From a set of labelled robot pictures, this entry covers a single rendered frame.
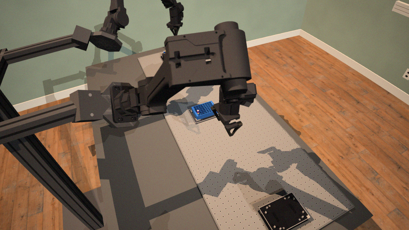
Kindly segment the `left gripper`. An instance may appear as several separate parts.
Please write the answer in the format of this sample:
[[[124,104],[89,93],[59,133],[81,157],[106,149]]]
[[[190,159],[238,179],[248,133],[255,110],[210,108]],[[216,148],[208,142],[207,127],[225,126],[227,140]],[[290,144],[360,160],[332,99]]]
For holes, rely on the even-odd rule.
[[[178,35],[179,28],[182,27],[183,23],[178,23],[178,16],[173,18],[170,16],[170,22],[168,22],[166,25],[168,28],[170,28],[173,35]]]

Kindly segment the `blue grid tube rack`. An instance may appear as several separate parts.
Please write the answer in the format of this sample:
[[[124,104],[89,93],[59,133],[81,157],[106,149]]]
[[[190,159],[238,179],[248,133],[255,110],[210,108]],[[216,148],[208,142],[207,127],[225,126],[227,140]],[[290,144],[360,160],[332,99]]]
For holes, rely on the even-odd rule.
[[[199,120],[214,115],[213,111],[211,110],[211,107],[213,105],[214,103],[212,101],[209,101],[197,106],[193,106],[191,107],[191,109],[196,119]],[[200,114],[197,114],[197,110],[200,111]]]

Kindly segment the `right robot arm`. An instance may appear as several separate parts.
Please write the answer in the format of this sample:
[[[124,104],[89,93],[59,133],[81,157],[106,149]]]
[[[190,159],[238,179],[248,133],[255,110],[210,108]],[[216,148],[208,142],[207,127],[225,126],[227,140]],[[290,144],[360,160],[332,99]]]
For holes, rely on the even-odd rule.
[[[185,87],[221,85],[220,102],[233,103],[230,115],[239,113],[240,105],[254,103],[257,88],[247,83],[252,79],[247,43],[237,22],[221,22],[214,31],[169,36],[165,49],[154,77],[139,80],[138,88],[110,87],[114,123],[137,122],[139,111],[141,116],[167,113],[167,101]]]

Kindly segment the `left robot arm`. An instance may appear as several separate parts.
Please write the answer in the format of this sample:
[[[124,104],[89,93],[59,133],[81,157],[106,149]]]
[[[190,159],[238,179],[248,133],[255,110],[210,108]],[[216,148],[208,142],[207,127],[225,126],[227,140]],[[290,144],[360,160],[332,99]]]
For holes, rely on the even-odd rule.
[[[161,0],[165,8],[169,8],[170,16],[178,16],[178,23],[183,20],[183,5],[176,0]],[[170,8],[171,7],[171,8]],[[116,12],[117,11],[117,12]],[[104,20],[103,27],[100,31],[114,35],[118,38],[118,30],[125,28],[129,24],[129,18],[127,15],[127,9],[124,8],[124,0],[111,0],[110,11],[108,16]]]

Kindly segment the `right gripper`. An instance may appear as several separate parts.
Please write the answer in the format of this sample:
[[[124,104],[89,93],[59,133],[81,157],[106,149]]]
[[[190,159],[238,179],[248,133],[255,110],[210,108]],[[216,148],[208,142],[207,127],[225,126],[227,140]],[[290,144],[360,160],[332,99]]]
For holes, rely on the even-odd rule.
[[[241,121],[230,123],[231,120],[240,119],[240,114],[239,113],[234,114],[234,115],[230,115],[231,114],[231,105],[232,104],[233,103],[224,104],[224,103],[221,103],[220,100],[219,100],[219,103],[216,103],[211,107],[211,110],[215,114],[216,118],[223,123],[223,125],[225,126],[225,129],[226,129],[226,131],[227,131],[227,133],[229,134],[230,137],[233,136],[234,133],[243,125]],[[219,115],[216,113],[216,111],[219,113]],[[234,129],[232,133],[230,132],[231,129]]]

